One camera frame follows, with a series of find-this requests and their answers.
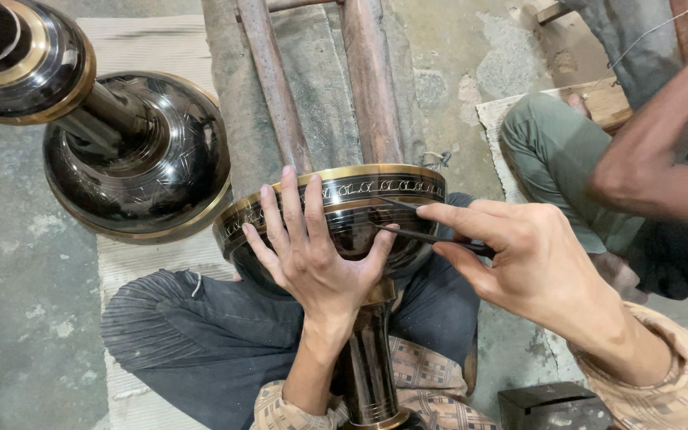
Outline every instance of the patterned shirt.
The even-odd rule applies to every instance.
[[[625,304],[646,327],[674,351],[673,366],[656,386],[635,387],[613,379],[591,357],[573,347],[588,383],[625,430],[688,430],[688,330],[643,306]],[[389,338],[397,399],[417,411],[429,428],[443,430],[501,430],[489,418],[466,405],[461,366],[452,360],[396,337]],[[283,400],[283,382],[262,387],[254,404],[252,430],[336,430],[349,419],[341,398],[331,399],[325,416],[313,416]]]

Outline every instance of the green pants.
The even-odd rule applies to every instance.
[[[501,137],[531,200],[559,207],[586,252],[625,255],[644,218],[607,210],[584,191],[610,135],[567,103],[533,93],[511,108]]]

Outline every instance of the brass bowl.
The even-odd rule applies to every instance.
[[[377,196],[416,204],[444,203],[445,179],[427,168],[407,164],[362,164],[318,171],[322,178],[322,203],[331,239],[345,259],[359,260],[368,255],[377,225],[396,223],[405,230],[435,234],[437,225],[408,210],[396,210]],[[299,177],[302,196],[312,174]],[[280,184],[272,186],[281,200]],[[225,260],[241,277],[278,294],[285,294],[259,262],[243,234],[241,226],[253,224],[268,246],[264,214],[259,192],[238,201],[217,216],[213,233]],[[386,273],[410,270],[431,252],[430,246],[398,236],[387,260]]]

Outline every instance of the leg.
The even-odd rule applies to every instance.
[[[303,313],[246,282],[158,271],[121,287],[102,338],[121,367],[209,428],[248,429],[266,383],[285,379]]]
[[[606,210],[583,192],[609,135],[560,100],[533,93],[506,115],[501,136],[532,197],[564,212],[586,252],[623,254],[644,219]]]
[[[449,195],[448,204],[464,207],[473,198]],[[452,230],[440,230],[451,237]],[[427,347],[463,366],[472,349],[479,297],[474,288],[444,258],[432,252],[408,280],[400,304],[389,319],[390,334]]]

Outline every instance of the thread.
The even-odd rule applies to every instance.
[[[587,99],[591,96],[591,93],[593,93],[593,91],[598,87],[598,84],[601,83],[602,80],[604,80],[604,78],[607,77],[607,75],[609,74],[609,71],[610,71],[610,70],[615,70],[615,66],[617,66],[618,64],[620,64],[620,61],[622,61],[622,59],[625,58],[625,56],[627,55],[627,53],[631,52],[631,49],[633,49],[633,48],[636,46],[636,44],[638,44],[638,43],[641,41],[641,39],[645,38],[648,34],[651,34],[651,33],[655,32],[655,31],[657,31],[657,30],[660,30],[662,27],[665,27],[667,24],[670,24],[671,22],[674,22],[676,19],[681,18],[681,17],[683,17],[683,15],[686,15],[686,14],[688,14],[688,9],[685,10],[684,12],[681,12],[679,15],[676,15],[676,16],[672,17],[671,19],[665,21],[664,23],[662,23],[662,24],[660,24],[660,25],[657,25],[656,27],[651,28],[651,29],[645,31],[645,33],[642,34],[638,39],[636,39],[636,42],[634,42],[633,44],[631,44],[631,46],[630,46],[627,50],[625,50],[625,52],[617,59],[617,61],[616,61],[614,64],[612,64],[612,65],[607,69],[606,72],[604,72],[604,74],[602,75],[602,77],[598,79],[598,81],[594,84],[593,87],[591,87],[591,89],[588,91],[588,93],[583,93],[583,95],[582,95],[583,100],[587,100]]]

